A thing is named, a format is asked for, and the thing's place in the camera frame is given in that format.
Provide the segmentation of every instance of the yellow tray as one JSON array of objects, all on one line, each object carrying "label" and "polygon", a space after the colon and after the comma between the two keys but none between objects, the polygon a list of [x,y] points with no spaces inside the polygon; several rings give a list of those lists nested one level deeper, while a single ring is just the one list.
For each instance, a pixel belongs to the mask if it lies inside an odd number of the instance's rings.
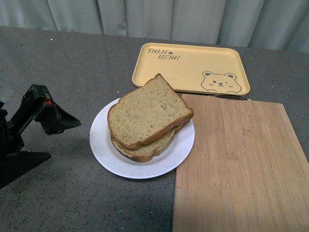
[{"label": "yellow tray", "polygon": [[157,73],[179,92],[243,96],[250,91],[239,53],[229,48],[146,43],[132,81],[141,87]]}]

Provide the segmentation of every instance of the wooden cutting board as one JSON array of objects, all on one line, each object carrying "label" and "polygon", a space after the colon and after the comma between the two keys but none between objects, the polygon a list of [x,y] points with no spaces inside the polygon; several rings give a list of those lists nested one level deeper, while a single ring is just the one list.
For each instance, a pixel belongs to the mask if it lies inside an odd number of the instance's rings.
[{"label": "wooden cutting board", "polygon": [[195,142],[177,168],[174,232],[308,232],[309,164],[282,104],[183,94]]}]

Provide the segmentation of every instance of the bear drawing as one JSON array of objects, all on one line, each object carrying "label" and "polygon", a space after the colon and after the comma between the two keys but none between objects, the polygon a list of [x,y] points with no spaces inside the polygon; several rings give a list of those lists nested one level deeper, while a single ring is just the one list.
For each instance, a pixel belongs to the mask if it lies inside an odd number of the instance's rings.
[{"label": "bear drawing", "polygon": [[204,80],[202,81],[202,87],[209,91],[215,91],[220,93],[239,93],[241,86],[236,81],[236,75],[232,73],[213,74],[212,72],[203,72]]}]

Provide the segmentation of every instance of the speckled countertop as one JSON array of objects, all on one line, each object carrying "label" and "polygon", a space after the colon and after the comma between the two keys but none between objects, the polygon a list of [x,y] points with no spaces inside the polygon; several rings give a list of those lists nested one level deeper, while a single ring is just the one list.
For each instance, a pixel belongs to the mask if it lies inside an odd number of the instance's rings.
[{"label": "speckled countertop", "polygon": [[[0,189],[0,231],[172,230],[175,170],[145,180],[123,178],[103,168],[89,144],[98,112],[136,88],[131,77],[141,46],[149,42],[169,43],[0,27],[0,81],[14,90],[3,107],[7,119],[38,84],[82,122],[51,136],[39,123],[29,124],[23,150],[51,158]],[[283,103],[309,159],[309,54],[233,49],[251,86],[247,97]]]}]

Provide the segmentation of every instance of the sliced bread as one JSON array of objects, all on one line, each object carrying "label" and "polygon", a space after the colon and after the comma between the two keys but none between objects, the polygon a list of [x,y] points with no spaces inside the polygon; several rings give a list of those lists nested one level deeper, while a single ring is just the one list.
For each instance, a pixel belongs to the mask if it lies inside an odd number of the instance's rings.
[{"label": "sliced bread", "polygon": [[135,162],[148,162],[153,156],[160,155],[172,141],[175,129],[171,129],[166,135],[158,138],[150,144],[141,146],[138,149],[129,149],[121,146],[117,140],[111,136],[112,144],[125,157]]},{"label": "sliced bread", "polygon": [[129,149],[149,144],[170,129],[190,121],[193,109],[157,74],[113,105],[108,112],[112,137]]}]

